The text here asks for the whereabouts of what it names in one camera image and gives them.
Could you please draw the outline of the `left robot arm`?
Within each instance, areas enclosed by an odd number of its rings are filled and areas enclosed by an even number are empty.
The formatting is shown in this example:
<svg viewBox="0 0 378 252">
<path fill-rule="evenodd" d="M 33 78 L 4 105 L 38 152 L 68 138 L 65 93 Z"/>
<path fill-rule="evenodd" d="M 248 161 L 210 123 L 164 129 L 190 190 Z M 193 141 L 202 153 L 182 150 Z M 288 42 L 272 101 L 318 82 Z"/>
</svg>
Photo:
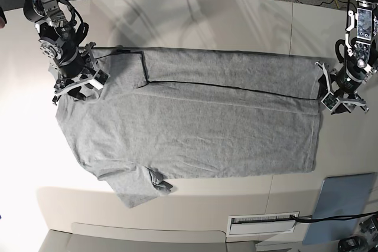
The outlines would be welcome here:
<svg viewBox="0 0 378 252">
<path fill-rule="evenodd" d="M 356 2 L 356 8 L 347 10 L 345 37 L 335 43 L 343 66 L 336 70 L 315 63 L 322 71 L 318 99 L 331 114 L 351 113 L 356 107 L 368 112 L 357 90 L 377 74 L 377 0 L 348 0 L 347 6 L 350 1 Z"/>
</svg>

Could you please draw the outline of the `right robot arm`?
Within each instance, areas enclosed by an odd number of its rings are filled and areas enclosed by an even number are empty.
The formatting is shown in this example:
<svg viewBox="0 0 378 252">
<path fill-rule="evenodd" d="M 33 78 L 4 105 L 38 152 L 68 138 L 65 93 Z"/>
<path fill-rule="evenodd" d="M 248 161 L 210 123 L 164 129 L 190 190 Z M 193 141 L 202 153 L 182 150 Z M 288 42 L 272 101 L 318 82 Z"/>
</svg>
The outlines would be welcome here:
<svg viewBox="0 0 378 252">
<path fill-rule="evenodd" d="M 95 43 L 80 47 L 89 25 L 69 0 L 24 0 L 23 12 L 35 25 L 40 49 L 57 73 L 53 103 L 65 94 L 84 101 L 82 87 L 101 90 L 105 86 L 109 76 L 93 55 Z"/>
</svg>

